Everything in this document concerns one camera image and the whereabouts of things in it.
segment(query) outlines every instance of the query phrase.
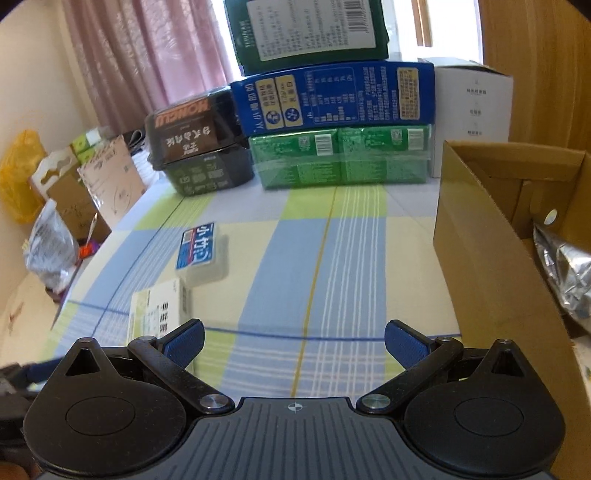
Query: white plastic bag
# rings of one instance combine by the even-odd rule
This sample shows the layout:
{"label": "white plastic bag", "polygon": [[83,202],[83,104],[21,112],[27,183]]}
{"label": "white plastic bag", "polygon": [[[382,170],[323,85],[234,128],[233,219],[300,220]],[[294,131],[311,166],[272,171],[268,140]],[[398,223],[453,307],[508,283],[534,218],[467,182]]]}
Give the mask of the white plastic bag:
{"label": "white plastic bag", "polygon": [[35,220],[23,254],[27,270],[54,293],[61,293],[76,271],[78,251],[78,243],[57,213],[55,201],[48,200]]}

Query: gray ribbed plate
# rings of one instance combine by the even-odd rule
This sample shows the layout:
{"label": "gray ribbed plate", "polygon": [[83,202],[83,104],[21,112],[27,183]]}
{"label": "gray ribbed plate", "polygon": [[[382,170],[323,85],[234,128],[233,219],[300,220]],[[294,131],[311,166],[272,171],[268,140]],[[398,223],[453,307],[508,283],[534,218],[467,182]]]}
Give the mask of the gray ribbed plate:
{"label": "gray ribbed plate", "polygon": [[[59,476],[44,474],[43,480]],[[384,417],[345,398],[246,398],[200,420],[174,453],[128,480],[451,480],[422,461]],[[548,480],[538,473],[532,480]]]}

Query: foil packaging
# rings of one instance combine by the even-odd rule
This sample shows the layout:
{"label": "foil packaging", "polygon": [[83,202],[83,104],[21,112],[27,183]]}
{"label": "foil packaging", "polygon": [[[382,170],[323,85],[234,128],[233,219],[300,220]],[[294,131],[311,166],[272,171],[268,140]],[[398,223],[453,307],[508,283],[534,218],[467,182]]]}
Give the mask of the foil packaging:
{"label": "foil packaging", "polygon": [[591,254],[538,225],[534,244],[558,302],[591,333]]}

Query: plaid tablecloth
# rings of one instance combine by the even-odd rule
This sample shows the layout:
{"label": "plaid tablecloth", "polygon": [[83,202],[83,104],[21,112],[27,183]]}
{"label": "plaid tablecloth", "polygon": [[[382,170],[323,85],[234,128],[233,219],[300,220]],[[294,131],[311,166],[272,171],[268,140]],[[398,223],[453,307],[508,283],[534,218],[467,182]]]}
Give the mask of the plaid tablecloth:
{"label": "plaid tablecloth", "polygon": [[43,357],[83,336],[123,345],[132,293],[173,278],[182,232],[216,222],[229,274],[191,292],[206,343],[189,370],[236,401],[355,400],[402,370],[384,348],[390,319],[458,335],[431,243],[438,189],[433,180],[269,192],[255,179],[182,198],[162,180],[76,280]]}

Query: blue label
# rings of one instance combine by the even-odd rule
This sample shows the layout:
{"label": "blue label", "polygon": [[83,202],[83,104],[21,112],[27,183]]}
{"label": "blue label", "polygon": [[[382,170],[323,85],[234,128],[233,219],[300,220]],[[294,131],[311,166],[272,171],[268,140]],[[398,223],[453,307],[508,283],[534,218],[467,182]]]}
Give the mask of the blue label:
{"label": "blue label", "polygon": [[177,269],[213,260],[213,225],[206,223],[183,233],[178,249]]}
{"label": "blue label", "polygon": [[[286,77],[290,78],[288,86]],[[263,114],[265,99],[256,89],[260,80],[270,80],[285,92],[285,98],[280,96],[280,110]],[[428,125],[435,117],[435,72],[426,62],[311,65],[253,75],[231,87],[246,135],[356,125]]]}

